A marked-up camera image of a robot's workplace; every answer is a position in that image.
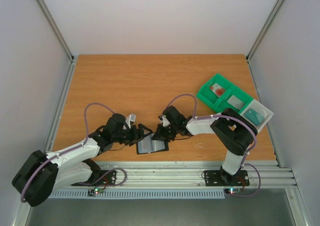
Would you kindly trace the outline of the black leather card holder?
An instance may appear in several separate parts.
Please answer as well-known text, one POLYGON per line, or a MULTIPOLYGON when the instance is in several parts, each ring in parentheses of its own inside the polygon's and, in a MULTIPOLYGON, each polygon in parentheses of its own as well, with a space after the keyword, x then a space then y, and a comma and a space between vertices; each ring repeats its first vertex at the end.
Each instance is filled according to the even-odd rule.
POLYGON ((136 153, 138 155, 169 151, 169 143, 167 141, 153 140, 153 136, 154 133, 148 135, 136 144, 136 153))

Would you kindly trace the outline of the blue card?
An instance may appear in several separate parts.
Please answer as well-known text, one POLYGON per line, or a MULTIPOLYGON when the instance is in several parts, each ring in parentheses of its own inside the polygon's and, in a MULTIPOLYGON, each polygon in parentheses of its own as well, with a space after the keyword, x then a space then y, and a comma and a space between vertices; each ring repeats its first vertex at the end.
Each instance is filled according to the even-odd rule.
POLYGON ((151 140, 151 146, 137 146, 138 154, 149 154, 155 151, 153 140, 151 140))

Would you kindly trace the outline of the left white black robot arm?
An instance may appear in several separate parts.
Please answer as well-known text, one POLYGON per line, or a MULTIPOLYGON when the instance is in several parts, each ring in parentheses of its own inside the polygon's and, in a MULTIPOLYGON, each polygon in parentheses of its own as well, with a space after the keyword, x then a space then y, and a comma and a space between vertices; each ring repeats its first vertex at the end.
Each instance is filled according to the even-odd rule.
POLYGON ((65 149, 44 153, 34 151, 11 184, 20 193, 20 201, 35 207, 53 191, 72 186, 96 186, 102 181, 101 168, 93 158, 112 149, 114 143, 132 146, 153 131, 143 124, 134 125, 130 117, 114 113, 105 125, 65 149))

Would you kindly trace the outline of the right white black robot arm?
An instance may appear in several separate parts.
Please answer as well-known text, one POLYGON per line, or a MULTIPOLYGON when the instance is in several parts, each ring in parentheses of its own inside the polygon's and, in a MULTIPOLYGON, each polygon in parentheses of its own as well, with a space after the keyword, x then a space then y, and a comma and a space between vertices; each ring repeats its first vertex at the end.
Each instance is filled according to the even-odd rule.
POLYGON ((244 164, 250 145, 257 144, 258 130, 232 108, 208 116, 185 117, 174 106, 169 106, 159 116, 160 124, 152 136, 154 141, 171 142, 179 134, 193 137, 203 134, 216 135, 227 149, 219 174, 224 185, 234 183, 244 164))

